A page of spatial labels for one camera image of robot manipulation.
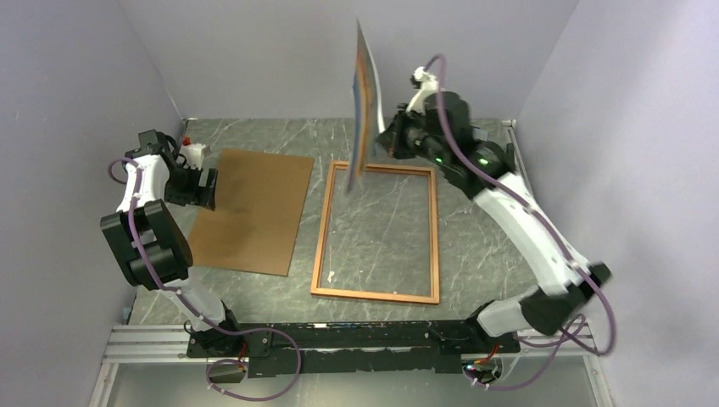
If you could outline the sunset landscape photo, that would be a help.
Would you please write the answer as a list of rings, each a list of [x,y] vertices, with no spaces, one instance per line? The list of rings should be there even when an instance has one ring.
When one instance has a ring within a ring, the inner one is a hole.
[[[382,112],[382,90],[376,64],[360,20],[356,20],[356,53],[352,93],[354,99],[354,136],[348,162],[345,192],[350,194],[360,183],[370,159],[376,155],[377,138],[386,130]]]

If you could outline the brown backing board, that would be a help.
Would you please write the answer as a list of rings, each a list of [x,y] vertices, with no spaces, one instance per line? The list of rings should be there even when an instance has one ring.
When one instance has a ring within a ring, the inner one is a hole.
[[[188,242],[195,265],[287,276],[314,160],[225,149],[215,209],[200,209]]]

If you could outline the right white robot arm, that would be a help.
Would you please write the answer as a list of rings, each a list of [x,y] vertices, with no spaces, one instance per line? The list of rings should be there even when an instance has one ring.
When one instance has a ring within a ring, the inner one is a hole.
[[[488,351],[499,336],[524,329],[544,335],[559,331],[611,277],[591,263],[554,229],[516,170],[513,146],[481,140],[468,104],[455,92],[423,102],[421,111],[401,104],[389,126],[377,120],[376,142],[394,159],[423,158],[490,215],[515,244],[535,275],[528,292],[481,306],[469,318],[466,340]]]

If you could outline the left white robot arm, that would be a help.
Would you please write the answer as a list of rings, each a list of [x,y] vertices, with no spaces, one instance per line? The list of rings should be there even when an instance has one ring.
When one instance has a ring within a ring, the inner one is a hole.
[[[242,331],[224,302],[195,277],[189,242],[169,204],[215,209],[218,172],[205,169],[207,146],[183,145],[161,131],[139,133],[139,146],[118,159],[124,196],[100,227],[123,276],[133,287],[155,291],[190,322],[190,331],[223,356],[242,347]]]

